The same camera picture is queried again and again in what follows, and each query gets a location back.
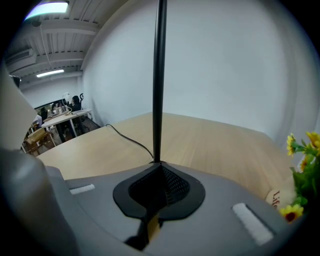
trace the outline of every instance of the office desk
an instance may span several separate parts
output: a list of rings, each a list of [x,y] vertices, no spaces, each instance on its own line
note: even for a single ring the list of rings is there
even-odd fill
[[[74,123],[72,122],[72,119],[86,115],[89,112],[91,112],[91,109],[83,109],[83,110],[73,111],[70,114],[67,114],[68,112],[65,114],[59,114],[58,116],[55,116],[48,121],[45,121],[41,127],[47,128],[50,126],[56,126],[59,137],[60,137],[61,141],[64,143],[64,142],[66,142],[66,140],[65,140],[65,137],[63,136],[63,132],[62,132],[62,129],[59,126],[59,124],[65,122],[65,121],[70,121],[70,128],[71,128],[70,131],[71,131],[72,136],[75,138],[75,137],[77,137],[77,133],[76,133],[76,130],[74,127]],[[80,124],[81,132],[84,134],[84,130],[83,130],[81,122],[79,122],[79,124]]]
[[[151,113],[114,127],[153,152]],[[67,141],[38,158],[59,168],[66,180],[116,173],[152,161],[144,148],[108,126]],[[262,199],[291,175],[292,166],[290,157],[264,133],[168,113],[163,114],[161,160],[229,178]]]
[[[43,123],[48,122],[48,121],[51,120],[51,119],[57,118],[57,117],[59,117],[59,116],[63,116],[63,115],[65,115],[65,114],[67,114],[67,113],[68,113],[68,111],[65,111],[65,112],[56,114],[56,115],[54,115],[54,116],[52,116],[52,117],[48,117],[47,119],[42,120],[42,122],[43,122]]]

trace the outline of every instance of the ceiling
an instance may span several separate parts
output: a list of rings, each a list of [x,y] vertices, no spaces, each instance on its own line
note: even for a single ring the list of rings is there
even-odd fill
[[[66,13],[26,20],[5,52],[9,73],[20,77],[22,86],[48,80],[36,75],[51,70],[64,69],[63,75],[56,76],[79,76],[95,36],[127,1],[69,0]]]

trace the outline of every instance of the white desk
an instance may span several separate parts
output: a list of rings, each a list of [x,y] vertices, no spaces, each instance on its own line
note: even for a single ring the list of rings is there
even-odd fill
[[[77,137],[77,133],[76,133],[75,126],[74,126],[74,123],[73,123],[72,119],[84,116],[84,115],[90,113],[91,111],[92,111],[91,109],[83,109],[83,110],[73,111],[70,114],[59,115],[57,117],[54,117],[54,118],[44,122],[42,124],[42,127],[43,128],[47,128],[47,127],[50,127],[50,126],[56,126],[56,125],[61,124],[61,123],[65,122],[65,121],[70,121],[70,125],[71,125],[72,131],[73,131],[72,136],[75,138],[75,137]],[[57,131],[59,133],[61,141],[65,142],[66,140],[65,140],[65,138],[64,138],[64,136],[62,134],[61,129],[58,126],[56,128],[57,128]]]

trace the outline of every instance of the flower bouquet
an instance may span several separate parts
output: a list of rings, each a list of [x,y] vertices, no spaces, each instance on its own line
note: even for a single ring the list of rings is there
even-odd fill
[[[306,144],[302,139],[301,144],[291,133],[287,139],[288,155],[303,152],[304,158],[300,165],[300,171],[292,170],[296,197],[291,205],[280,209],[280,213],[288,222],[292,222],[302,215],[304,209],[308,210],[315,202],[320,192],[320,135],[316,132],[307,132],[310,143]]]

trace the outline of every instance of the gray device surface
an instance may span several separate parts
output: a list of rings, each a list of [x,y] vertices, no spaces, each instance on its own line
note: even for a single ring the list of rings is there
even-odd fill
[[[269,204],[226,178],[170,164],[198,179],[206,196],[181,220],[165,221],[143,251],[124,243],[140,220],[125,216],[113,200],[121,181],[152,166],[65,181],[55,167],[26,154],[1,151],[2,186],[9,206],[31,234],[59,255],[240,255],[259,247],[232,211],[245,203],[277,236],[288,226]],[[70,189],[93,184],[76,195]]]

